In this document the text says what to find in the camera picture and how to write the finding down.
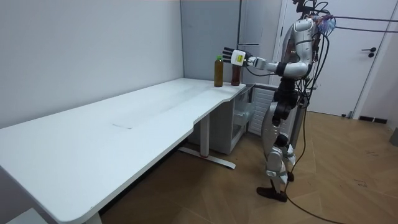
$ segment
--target wooden floor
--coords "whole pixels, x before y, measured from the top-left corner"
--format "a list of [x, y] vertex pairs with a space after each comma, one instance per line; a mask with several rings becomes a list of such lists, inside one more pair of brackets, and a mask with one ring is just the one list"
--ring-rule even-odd
[[[308, 113], [307, 151], [288, 195], [303, 208], [344, 223], [398, 223], [398, 147], [383, 124]], [[303, 149], [302, 137], [296, 154]], [[103, 216], [113, 223], [326, 223], [290, 202], [256, 194], [270, 186], [259, 137], [230, 156], [235, 170], [176, 152]]]

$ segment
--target humanoid robot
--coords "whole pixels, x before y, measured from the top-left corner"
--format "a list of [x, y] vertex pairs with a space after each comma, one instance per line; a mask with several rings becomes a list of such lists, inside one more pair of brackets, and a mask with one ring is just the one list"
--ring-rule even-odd
[[281, 184], [294, 181], [293, 173], [287, 168], [287, 161], [295, 164], [294, 149], [289, 144], [287, 134], [280, 132], [283, 120], [297, 105], [299, 93], [295, 90], [295, 82], [305, 79], [311, 72], [312, 63], [317, 59], [319, 36], [316, 22], [311, 18], [296, 21], [284, 40], [281, 62], [270, 62], [252, 56], [249, 52], [224, 48], [223, 59], [226, 63], [242, 67], [254, 67], [268, 70], [280, 76], [280, 85], [275, 92], [273, 102], [267, 110], [262, 122], [262, 146], [266, 158], [266, 175], [270, 177], [271, 188], [259, 187], [257, 193], [281, 202], [287, 201]]

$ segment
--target robot leg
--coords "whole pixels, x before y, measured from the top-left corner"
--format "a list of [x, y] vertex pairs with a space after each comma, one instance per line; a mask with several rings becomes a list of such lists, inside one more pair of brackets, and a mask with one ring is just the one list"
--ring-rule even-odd
[[266, 157], [266, 174], [271, 179], [271, 188], [258, 187], [257, 193], [281, 202], [287, 201], [285, 192], [280, 185], [287, 183], [287, 172], [283, 162], [283, 152], [277, 145], [281, 119], [275, 116], [278, 102], [272, 102], [262, 122], [262, 145]]
[[294, 175], [292, 172], [289, 172], [289, 163], [293, 166], [296, 163], [296, 156], [294, 154], [294, 148], [291, 144], [289, 144], [289, 136], [285, 133], [280, 133], [275, 142], [275, 145], [280, 146], [283, 154], [283, 161], [287, 170], [287, 180], [289, 182], [294, 181]]

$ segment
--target door frame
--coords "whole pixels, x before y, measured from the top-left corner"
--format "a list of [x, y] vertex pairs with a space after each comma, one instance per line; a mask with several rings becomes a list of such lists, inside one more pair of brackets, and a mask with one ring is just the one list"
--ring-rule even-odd
[[[280, 16], [279, 16], [279, 22], [278, 22], [278, 33], [281, 34], [282, 33], [282, 27], [284, 25], [284, 21], [285, 21], [285, 15], [286, 15], [286, 8], [287, 8], [287, 1], [289, 0], [282, 0], [282, 7], [280, 9]], [[398, 20], [398, 13], [397, 12], [397, 8], [398, 8], [398, 0], [396, 3], [396, 7], [394, 9], [394, 12], [392, 13], [391, 19], [395, 19]], [[396, 22], [389, 22], [388, 26], [387, 26], [387, 30], [396, 30], [398, 28], [398, 24]], [[353, 111], [353, 115], [352, 118], [354, 119], [358, 119], [360, 116], [360, 113], [362, 112], [363, 106], [365, 104], [366, 99], [368, 98], [368, 95], [370, 93], [372, 84], [374, 83], [377, 74], [379, 72], [379, 69], [381, 67], [381, 64], [384, 60], [384, 57], [386, 55], [388, 46], [391, 42], [392, 36], [394, 34], [388, 34], [385, 33], [382, 40], [381, 40], [381, 44], [379, 46], [379, 50], [377, 51], [376, 54], [376, 58], [373, 61], [372, 67], [369, 71], [369, 74], [366, 78], [365, 84], [363, 86], [362, 92], [359, 95], [358, 101], [355, 105], [354, 111]], [[275, 48], [274, 48], [274, 56], [273, 56], [273, 60], [274, 61], [279, 61], [280, 59], [278, 58], [278, 54], [280, 49], [280, 42], [283, 41], [283, 38], [281, 35], [277, 36], [277, 39], [275, 41]], [[274, 77], [270, 76], [269, 82], [268, 84], [270, 85], [274, 85], [273, 81], [274, 81]]]

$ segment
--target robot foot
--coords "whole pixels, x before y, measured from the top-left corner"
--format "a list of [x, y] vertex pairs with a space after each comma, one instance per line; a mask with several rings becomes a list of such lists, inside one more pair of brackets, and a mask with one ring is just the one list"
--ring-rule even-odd
[[294, 181], [294, 174], [292, 172], [287, 173], [287, 181], [289, 181], [289, 182]]
[[278, 200], [280, 202], [287, 202], [286, 193], [283, 191], [281, 191], [280, 193], [277, 193], [276, 190], [272, 187], [269, 187], [269, 188], [258, 187], [257, 194], [259, 194], [263, 197], [269, 198], [269, 199]]

